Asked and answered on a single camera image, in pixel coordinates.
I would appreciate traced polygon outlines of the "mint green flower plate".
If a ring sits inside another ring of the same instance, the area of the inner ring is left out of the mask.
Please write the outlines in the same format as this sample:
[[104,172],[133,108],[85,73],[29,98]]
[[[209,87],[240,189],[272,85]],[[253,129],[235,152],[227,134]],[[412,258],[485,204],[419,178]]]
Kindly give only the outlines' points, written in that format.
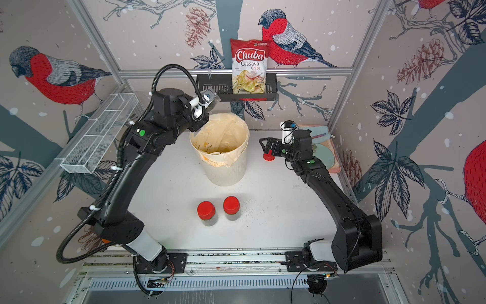
[[313,156],[318,158],[328,171],[335,165],[335,157],[331,149],[321,143],[313,144]]

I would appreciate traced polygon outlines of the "red jar lid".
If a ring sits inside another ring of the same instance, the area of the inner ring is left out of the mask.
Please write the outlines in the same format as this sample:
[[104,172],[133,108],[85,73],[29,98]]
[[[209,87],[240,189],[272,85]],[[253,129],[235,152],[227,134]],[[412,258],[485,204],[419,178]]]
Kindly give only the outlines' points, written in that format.
[[275,156],[273,155],[272,150],[269,150],[268,152],[263,154],[263,158],[267,162],[272,162],[275,159]]

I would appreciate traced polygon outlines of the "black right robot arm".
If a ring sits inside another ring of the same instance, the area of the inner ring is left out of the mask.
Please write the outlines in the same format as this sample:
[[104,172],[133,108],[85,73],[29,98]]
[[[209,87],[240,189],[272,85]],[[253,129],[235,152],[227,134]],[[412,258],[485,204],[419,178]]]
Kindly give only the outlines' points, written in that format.
[[324,163],[313,156],[310,130],[295,129],[283,139],[261,138],[259,144],[265,160],[283,157],[290,163],[335,222],[337,230],[331,242],[319,239],[305,244],[306,265],[315,268],[330,261],[348,272],[382,260],[381,222],[356,206],[331,178]]

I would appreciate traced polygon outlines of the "pink plastic tray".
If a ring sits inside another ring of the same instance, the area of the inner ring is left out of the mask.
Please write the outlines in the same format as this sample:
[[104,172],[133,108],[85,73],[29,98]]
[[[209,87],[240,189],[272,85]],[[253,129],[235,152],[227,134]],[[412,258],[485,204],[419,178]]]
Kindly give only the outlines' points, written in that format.
[[324,143],[321,143],[322,145],[327,146],[328,148],[331,149],[332,153],[334,154],[335,157],[335,165],[331,168],[329,171],[331,174],[337,174],[340,172],[340,164],[339,164],[339,158],[337,157],[337,153],[335,151],[334,143],[332,142],[332,139],[334,138],[333,135],[331,135],[331,138]]

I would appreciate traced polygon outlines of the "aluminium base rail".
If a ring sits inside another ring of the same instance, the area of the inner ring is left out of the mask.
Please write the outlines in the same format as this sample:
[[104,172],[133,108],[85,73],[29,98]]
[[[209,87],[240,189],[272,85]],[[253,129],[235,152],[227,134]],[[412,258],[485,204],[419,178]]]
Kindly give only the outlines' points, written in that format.
[[165,270],[155,273],[127,253],[110,250],[84,264],[71,291],[82,300],[94,291],[140,291],[150,295],[169,291],[235,290],[257,288],[296,289],[308,281],[331,281],[361,276],[389,285],[393,273],[389,260],[344,273],[329,258],[309,261],[301,248],[173,250]]

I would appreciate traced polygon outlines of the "cream waste bin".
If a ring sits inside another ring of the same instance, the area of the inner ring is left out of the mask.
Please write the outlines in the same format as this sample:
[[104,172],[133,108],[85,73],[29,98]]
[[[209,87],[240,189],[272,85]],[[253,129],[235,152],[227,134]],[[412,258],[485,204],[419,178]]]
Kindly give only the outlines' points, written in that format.
[[217,186],[232,186],[237,184],[246,173],[247,148],[244,154],[231,167],[212,167],[200,159],[208,179]]

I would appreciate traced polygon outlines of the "teal folded cloth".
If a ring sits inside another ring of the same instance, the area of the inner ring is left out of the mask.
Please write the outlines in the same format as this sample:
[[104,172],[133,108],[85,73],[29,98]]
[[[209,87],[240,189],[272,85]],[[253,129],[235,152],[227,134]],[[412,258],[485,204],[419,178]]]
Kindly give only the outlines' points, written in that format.
[[312,139],[312,143],[324,143],[331,138],[331,134],[329,133],[329,129],[326,125],[308,127],[308,130],[311,131],[310,136]]

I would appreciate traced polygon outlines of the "black wall basket shelf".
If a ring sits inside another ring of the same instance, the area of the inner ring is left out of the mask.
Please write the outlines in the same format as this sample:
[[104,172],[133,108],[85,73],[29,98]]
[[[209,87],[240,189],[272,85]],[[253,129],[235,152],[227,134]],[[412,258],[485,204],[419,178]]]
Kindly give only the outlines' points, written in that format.
[[200,91],[211,88],[222,101],[275,101],[278,95],[277,76],[274,73],[267,75],[265,93],[233,93],[230,74],[216,74],[213,76],[197,75],[196,82]]

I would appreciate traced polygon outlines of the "glass jar with tea leaves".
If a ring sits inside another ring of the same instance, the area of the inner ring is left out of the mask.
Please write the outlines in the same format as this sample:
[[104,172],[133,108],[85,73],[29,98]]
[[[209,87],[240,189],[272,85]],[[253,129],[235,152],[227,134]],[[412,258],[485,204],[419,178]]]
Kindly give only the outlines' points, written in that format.
[[207,112],[211,112],[221,101],[220,96],[210,87],[201,93],[201,104]]

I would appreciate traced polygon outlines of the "red-lidded glass jar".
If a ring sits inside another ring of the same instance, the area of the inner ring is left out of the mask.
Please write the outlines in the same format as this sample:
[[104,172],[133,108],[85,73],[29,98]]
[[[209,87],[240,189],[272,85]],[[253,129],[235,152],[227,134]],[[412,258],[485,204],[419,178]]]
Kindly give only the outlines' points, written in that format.
[[231,221],[240,217],[240,202],[235,196],[228,196],[224,200],[224,212],[226,218]]
[[201,202],[197,207],[197,214],[206,226],[212,226],[217,222],[216,208],[210,201]]

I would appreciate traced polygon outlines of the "Chuba cassava chips bag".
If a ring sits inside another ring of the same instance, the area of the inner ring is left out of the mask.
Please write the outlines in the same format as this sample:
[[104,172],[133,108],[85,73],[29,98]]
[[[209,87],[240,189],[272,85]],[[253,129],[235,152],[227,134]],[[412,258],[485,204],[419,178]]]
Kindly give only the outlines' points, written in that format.
[[269,41],[230,40],[234,94],[266,93]]

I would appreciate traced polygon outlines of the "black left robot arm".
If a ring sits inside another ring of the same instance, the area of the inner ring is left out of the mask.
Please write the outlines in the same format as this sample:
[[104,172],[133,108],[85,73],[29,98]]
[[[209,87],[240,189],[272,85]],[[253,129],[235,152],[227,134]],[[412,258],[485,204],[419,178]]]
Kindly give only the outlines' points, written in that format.
[[200,130],[220,98],[212,89],[203,91],[201,97],[191,97],[179,89],[166,88],[154,92],[151,101],[148,114],[128,131],[121,149],[119,177],[88,224],[108,245],[123,246],[149,271],[158,273],[168,265],[167,249],[128,211],[130,202],[163,150],[184,131]]

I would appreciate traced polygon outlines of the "yellowish bin liner bag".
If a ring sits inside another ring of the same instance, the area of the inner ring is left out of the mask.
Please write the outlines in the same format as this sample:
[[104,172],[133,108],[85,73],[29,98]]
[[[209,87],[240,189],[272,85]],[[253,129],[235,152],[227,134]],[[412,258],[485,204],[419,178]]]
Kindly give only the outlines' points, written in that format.
[[190,135],[200,159],[212,167],[233,166],[244,154],[248,141],[248,125],[232,113],[210,115],[209,122]]

